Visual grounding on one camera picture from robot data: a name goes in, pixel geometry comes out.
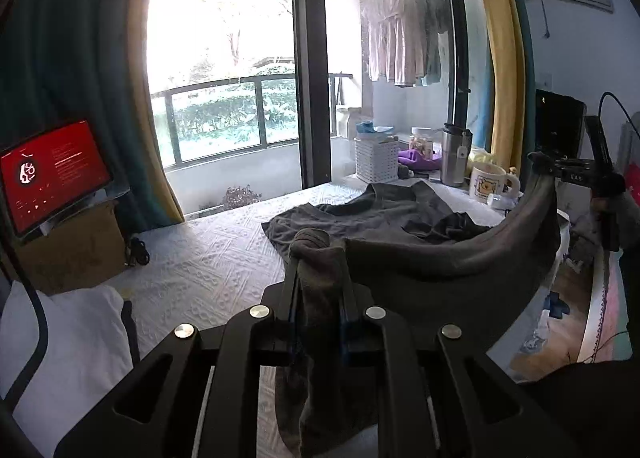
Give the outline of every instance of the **plastic basket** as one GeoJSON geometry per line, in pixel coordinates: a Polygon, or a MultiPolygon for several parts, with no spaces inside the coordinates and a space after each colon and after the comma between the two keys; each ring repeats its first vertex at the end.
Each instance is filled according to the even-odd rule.
{"type": "Polygon", "coordinates": [[[398,179],[400,143],[356,139],[356,175],[367,183],[393,182],[398,179]]]}

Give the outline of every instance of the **mug handle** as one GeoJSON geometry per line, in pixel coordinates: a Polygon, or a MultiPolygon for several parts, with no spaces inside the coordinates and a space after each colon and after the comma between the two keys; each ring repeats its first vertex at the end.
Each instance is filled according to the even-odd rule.
{"type": "Polygon", "coordinates": [[[504,179],[509,183],[510,189],[506,193],[500,193],[507,198],[517,198],[520,192],[520,180],[514,174],[507,173],[504,175],[504,179]]]}

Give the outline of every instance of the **metal railing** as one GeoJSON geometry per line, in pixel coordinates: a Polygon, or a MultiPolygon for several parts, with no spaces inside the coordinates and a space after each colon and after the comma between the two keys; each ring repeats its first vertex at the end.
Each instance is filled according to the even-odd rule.
{"type": "MultiPolygon", "coordinates": [[[[172,151],[174,153],[174,160],[175,160],[175,163],[173,165],[165,167],[165,169],[173,169],[173,168],[183,167],[185,165],[191,165],[195,163],[206,162],[209,160],[215,160],[217,158],[223,158],[232,154],[241,154],[244,152],[258,151],[259,149],[266,149],[269,146],[282,146],[285,144],[296,143],[298,141],[298,138],[292,138],[290,140],[280,140],[277,142],[267,141],[267,128],[266,128],[266,121],[264,118],[264,98],[262,95],[262,82],[282,80],[282,79],[285,79],[285,80],[295,79],[295,78],[296,78],[295,73],[253,75],[248,77],[222,79],[218,81],[208,81],[205,83],[197,83],[197,84],[191,84],[188,86],[180,86],[178,88],[171,88],[169,90],[163,90],[161,92],[156,92],[154,94],[151,94],[152,99],[164,97],[164,109],[166,112],[167,127],[169,131],[169,138],[171,139],[171,146],[172,146],[172,151]],[[180,138],[178,136],[178,129],[176,127],[176,122],[175,122],[173,96],[176,94],[194,92],[194,91],[203,90],[206,88],[214,88],[216,86],[229,86],[229,85],[237,85],[242,83],[254,84],[256,116],[258,121],[258,136],[260,138],[260,144],[256,144],[255,146],[248,146],[246,148],[231,149],[229,151],[218,152],[208,156],[201,156],[201,157],[192,158],[189,160],[183,160],[182,154],[180,152],[180,138]]],[[[347,73],[330,73],[329,74],[329,118],[331,123],[332,134],[336,133],[336,128],[337,128],[336,107],[338,106],[339,103],[343,102],[341,84],[336,83],[336,80],[340,80],[341,78],[351,79],[353,78],[353,75],[347,74],[347,73]]]]}

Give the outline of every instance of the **logo on screen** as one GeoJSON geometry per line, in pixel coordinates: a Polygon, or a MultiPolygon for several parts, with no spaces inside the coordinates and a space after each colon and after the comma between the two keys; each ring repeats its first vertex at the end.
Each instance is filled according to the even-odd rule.
{"type": "Polygon", "coordinates": [[[36,178],[36,165],[33,162],[23,162],[20,166],[18,180],[22,185],[29,185],[36,178]]]}

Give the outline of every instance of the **red object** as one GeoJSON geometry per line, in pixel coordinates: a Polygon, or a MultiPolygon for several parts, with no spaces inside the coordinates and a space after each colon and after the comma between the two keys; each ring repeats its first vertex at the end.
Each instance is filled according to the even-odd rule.
{"type": "Polygon", "coordinates": [[[629,167],[626,168],[625,184],[626,189],[636,203],[640,205],[640,167],[636,164],[631,163],[629,167]]]}
{"type": "Polygon", "coordinates": [[[19,236],[111,181],[86,120],[5,152],[0,176],[19,236]]]}

